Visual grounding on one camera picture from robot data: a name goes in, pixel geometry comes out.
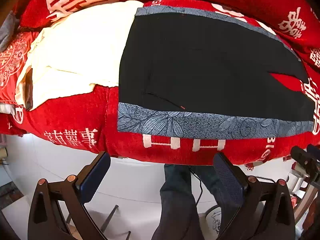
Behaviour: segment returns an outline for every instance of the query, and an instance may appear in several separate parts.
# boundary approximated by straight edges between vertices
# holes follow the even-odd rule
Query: tiled floor
[[[7,142],[9,165],[5,169],[29,204],[40,178],[46,178],[49,182],[63,180],[70,174],[78,174],[96,156],[87,151],[54,145],[32,134],[23,138],[7,136]],[[256,167],[253,172],[248,172],[244,167],[242,169],[246,173],[274,180],[286,179],[292,162],[284,163],[278,159]],[[129,230],[132,231],[131,240],[151,239],[161,215],[159,189],[163,182],[163,164],[112,158],[107,175],[86,208],[96,224],[101,226],[113,207],[119,205],[105,231],[110,240],[124,240]],[[197,199],[200,188],[195,178],[192,187]],[[205,212],[213,205],[213,196],[204,188],[198,212]],[[62,209],[67,217],[68,211],[63,204]]]

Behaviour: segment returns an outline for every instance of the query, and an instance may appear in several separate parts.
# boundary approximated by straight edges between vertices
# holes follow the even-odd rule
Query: black pants
[[[225,201],[228,194],[213,166],[192,166],[191,169],[221,206],[220,229],[224,228],[238,207]],[[189,166],[165,164],[164,172],[165,183],[160,189],[161,219],[152,240],[203,240],[196,202],[191,191]]]

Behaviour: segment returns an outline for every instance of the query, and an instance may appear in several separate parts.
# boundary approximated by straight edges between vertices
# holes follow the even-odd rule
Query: person's leg
[[[162,212],[152,240],[204,240],[188,166],[164,165],[165,183],[160,189]]]
[[[237,212],[239,206],[231,201],[213,166],[191,166],[191,169],[201,179],[221,207],[220,232],[222,232]]]

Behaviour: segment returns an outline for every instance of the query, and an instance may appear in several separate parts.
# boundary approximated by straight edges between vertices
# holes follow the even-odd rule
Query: chinese character
[[[309,83],[308,84],[303,84],[304,87],[304,93],[315,103],[315,110],[313,113],[313,120],[314,120],[314,125],[313,125],[313,131],[312,133],[314,135],[317,135],[318,132],[320,131],[320,96],[316,92],[317,85],[312,81],[311,78],[308,78]]]
[[[307,28],[306,23],[299,18],[300,9],[301,7],[298,7],[297,12],[289,12],[289,21],[282,21],[282,23],[278,24],[281,30],[285,30],[283,33],[289,32],[289,35],[293,36],[295,39],[300,38],[302,36],[302,31]]]
[[[44,136],[47,136],[48,140],[53,142],[53,143],[56,143],[56,141],[52,138],[52,135],[50,132],[47,132],[47,131],[44,131],[43,133]]]
[[[312,49],[310,59],[315,63],[317,67],[320,67],[320,49]]]
[[[77,139],[77,130],[75,131],[73,131],[72,129],[71,131],[65,130],[63,134],[66,136],[68,143],[70,143],[71,145],[73,146],[81,145],[81,143]]]
[[[98,130],[93,129],[92,131],[89,131],[89,128],[86,128],[84,132],[80,132],[81,136],[84,140],[82,140],[83,143],[88,143],[89,147],[92,148],[96,144],[97,141],[94,140],[94,133]]]
[[[63,133],[62,133],[62,132],[57,132],[56,130],[53,130],[53,133],[52,133],[52,134],[54,134],[55,139],[56,139],[60,144],[65,144],[65,145],[67,145],[66,142],[63,140],[63,137],[62,137]]]

